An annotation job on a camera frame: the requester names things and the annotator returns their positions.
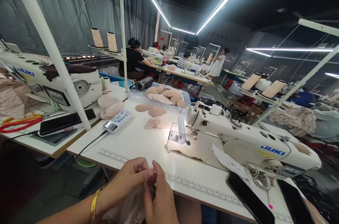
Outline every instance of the measuring tape ruler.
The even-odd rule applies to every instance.
[[[112,159],[114,161],[120,162],[121,164],[125,164],[127,161],[131,160],[131,158],[118,154],[116,152],[110,151],[105,148],[101,148],[97,154],[105,156],[106,158]],[[219,190],[212,189],[208,186],[202,185],[197,182],[193,182],[189,179],[183,178],[178,175],[174,175],[170,172],[165,172],[165,177],[168,182],[176,183],[181,186],[184,186],[188,189],[197,191],[199,193],[203,193],[205,195],[211,196],[213,198],[217,198],[221,201],[227,202],[229,204],[233,204],[242,208],[245,208],[244,204],[236,197],[225,192],[221,192]],[[273,214],[276,219],[282,220],[287,223],[292,223],[293,221],[289,215],[282,214],[277,211],[273,211]]]

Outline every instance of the red scissors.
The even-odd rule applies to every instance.
[[[13,121],[13,122],[11,122],[11,120],[13,120],[13,118],[11,117],[11,118],[8,118],[8,119],[6,119],[2,122],[3,125],[0,127],[0,132],[1,133],[18,132],[20,130],[31,127],[32,125],[34,125],[36,123],[42,122],[42,120],[45,119],[45,118],[56,116],[56,115],[61,115],[61,114],[64,114],[64,113],[66,113],[66,112],[53,113],[53,114],[48,114],[48,115],[32,114],[32,116],[30,116],[30,117],[20,119],[20,120],[17,120],[17,121]],[[21,125],[21,124],[26,124],[26,125],[21,126],[19,128],[15,128],[15,129],[5,130],[5,128],[7,128],[7,127]]]

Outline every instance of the smartphone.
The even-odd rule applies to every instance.
[[[95,118],[93,109],[85,110],[88,120]],[[39,136],[47,136],[59,132],[70,131],[83,127],[78,113],[57,117],[48,121],[42,121],[40,124]]]
[[[283,180],[278,180],[278,184],[290,211],[293,222],[295,224],[315,224],[299,190]]]
[[[274,224],[275,217],[271,210],[236,173],[230,173],[227,184],[259,224]]]

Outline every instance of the woman's hand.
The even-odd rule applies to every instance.
[[[146,158],[140,157],[126,162],[115,178],[99,193],[96,214],[103,213],[125,198],[135,186],[151,177],[154,177],[154,169],[148,167]]]
[[[153,160],[155,175],[145,183],[145,218],[147,224],[179,224],[173,190],[166,182],[165,173],[159,163]],[[156,183],[155,198],[152,200],[151,189]]]

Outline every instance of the sewing machine control panel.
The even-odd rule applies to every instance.
[[[65,94],[63,92],[60,92],[58,90],[55,90],[53,88],[50,88],[48,86],[43,86],[45,89],[46,93],[48,96],[53,99],[55,102],[65,105],[65,106],[70,106],[70,103],[68,102]]]

